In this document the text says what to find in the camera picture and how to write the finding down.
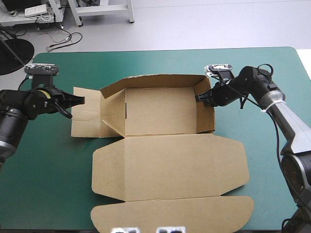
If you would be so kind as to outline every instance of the cardboard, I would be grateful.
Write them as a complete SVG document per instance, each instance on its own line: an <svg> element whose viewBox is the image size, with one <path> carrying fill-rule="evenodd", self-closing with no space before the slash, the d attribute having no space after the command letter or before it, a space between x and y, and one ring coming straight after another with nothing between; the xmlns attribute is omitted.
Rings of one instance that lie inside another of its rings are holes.
<svg viewBox="0 0 311 233"><path fill-rule="evenodd" d="M210 89L203 75L146 75L122 79L100 91L74 88L85 104L72 108L71 136L115 137L211 132L212 107L195 95Z"/></svg>
<svg viewBox="0 0 311 233"><path fill-rule="evenodd" d="M180 74L74 88L85 104L72 108L72 136L124 137L93 154L93 191L126 201L92 210L99 232L185 226L232 233L247 223L252 199L220 196L246 184L249 173L243 144L210 133L214 109L195 101L209 89L205 76Z"/></svg>
<svg viewBox="0 0 311 233"><path fill-rule="evenodd" d="M188 233L233 233L248 222L253 210L250 197L146 200L96 206L91 218L102 233L115 227L155 233L164 226L185 226Z"/></svg>
<svg viewBox="0 0 311 233"><path fill-rule="evenodd" d="M214 197L248 181L243 144L211 133L127 137L93 154L93 191L124 201Z"/></svg>

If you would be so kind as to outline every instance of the robotic arm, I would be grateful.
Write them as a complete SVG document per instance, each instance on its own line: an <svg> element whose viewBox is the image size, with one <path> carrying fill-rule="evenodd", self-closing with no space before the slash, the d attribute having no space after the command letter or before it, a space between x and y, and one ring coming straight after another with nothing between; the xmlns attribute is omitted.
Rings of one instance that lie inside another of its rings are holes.
<svg viewBox="0 0 311 233"><path fill-rule="evenodd" d="M244 67L237 77L231 73L231 65L206 66L206 75L215 78L215 86L200 95L196 101L208 106L226 106L240 99L241 108L248 95L255 105L268 113L279 126L287 142L281 151L280 168L298 210L291 219L282 224L283 233L311 232L311 128L305 124L285 103L285 95L272 81L271 72L259 67Z"/></svg>
<svg viewBox="0 0 311 233"><path fill-rule="evenodd" d="M34 120L40 114L56 112L72 118L66 109L84 104L84 97L66 93L53 85L58 66L28 64L24 70L32 76L31 90L0 91L0 168L15 153L28 120Z"/></svg>

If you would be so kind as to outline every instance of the table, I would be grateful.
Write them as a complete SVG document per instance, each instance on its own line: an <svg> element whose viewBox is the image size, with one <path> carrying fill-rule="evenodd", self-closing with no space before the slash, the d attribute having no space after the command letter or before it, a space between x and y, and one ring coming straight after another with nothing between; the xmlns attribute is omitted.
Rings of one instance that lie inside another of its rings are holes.
<svg viewBox="0 0 311 233"><path fill-rule="evenodd" d="M99 89L123 77L203 74L206 64L229 63L237 75L246 65L270 63L287 104L311 125L311 84L296 51L289 47L125 52L42 53L35 63L59 65L54 84ZM250 103L216 108L216 135L244 143L250 182L226 195L248 195L255 210L244 229L280 229L296 207L276 160L270 118ZM0 224L3 229L94 229L94 206L118 200L91 190L92 153L120 138L72 138L71 121L60 114L29 122L17 153L0 173Z"/></svg>

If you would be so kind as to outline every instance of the cardboard flap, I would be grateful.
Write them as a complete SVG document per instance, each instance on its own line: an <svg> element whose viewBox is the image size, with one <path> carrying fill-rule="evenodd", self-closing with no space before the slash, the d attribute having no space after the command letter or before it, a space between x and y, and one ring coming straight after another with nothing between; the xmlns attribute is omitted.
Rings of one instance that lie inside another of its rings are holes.
<svg viewBox="0 0 311 233"><path fill-rule="evenodd" d="M207 92L210 89L210 81L207 77L194 86L194 92L196 95ZM196 108L196 132L202 133L215 130L214 108L204 106L203 102L196 103Z"/></svg>
<svg viewBox="0 0 311 233"><path fill-rule="evenodd" d="M253 210L250 197L146 200L96 206L91 218L101 233L115 227L154 233L163 226L185 226L189 233L232 233L248 222Z"/></svg>
<svg viewBox="0 0 311 233"><path fill-rule="evenodd" d="M94 167L115 167L112 148L125 150L125 201L173 200L214 197L249 181L242 143L206 134L127 137L103 147L94 156ZM93 170L96 193L119 199L118 192L107 193L103 177L117 173Z"/></svg>
<svg viewBox="0 0 311 233"><path fill-rule="evenodd" d="M125 199L124 143L120 140L93 153L92 190L108 197Z"/></svg>
<svg viewBox="0 0 311 233"><path fill-rule="evenodd" d="M131 87L192 87L206 79L204 75L156 74L128 77L101 89L105 98Z"/></svg>
<svg viewBox="0 0 311 233"><path fill-rule="evenodd" d="M122 90L108 99L101 97L101 130L100 137L125 136L125 90Z"/></svg>
<svg viewBox="0 0 311 233"><path fill-rule="evenodd" d="M74 87L73 94L85 97L85 104L72 107L71 136L100 136L100 91Z"/></svg>

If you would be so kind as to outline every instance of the power strip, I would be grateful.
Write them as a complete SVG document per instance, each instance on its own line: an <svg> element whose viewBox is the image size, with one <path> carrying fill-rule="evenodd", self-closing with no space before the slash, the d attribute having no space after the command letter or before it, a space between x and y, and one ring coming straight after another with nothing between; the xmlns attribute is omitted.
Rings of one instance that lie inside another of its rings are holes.
<svg viewBox="0 0 311 233"><path fill-rule="evenodd" d="M46 14L48 12L46 4L29 7L25 9L25 17Z"/></svg>

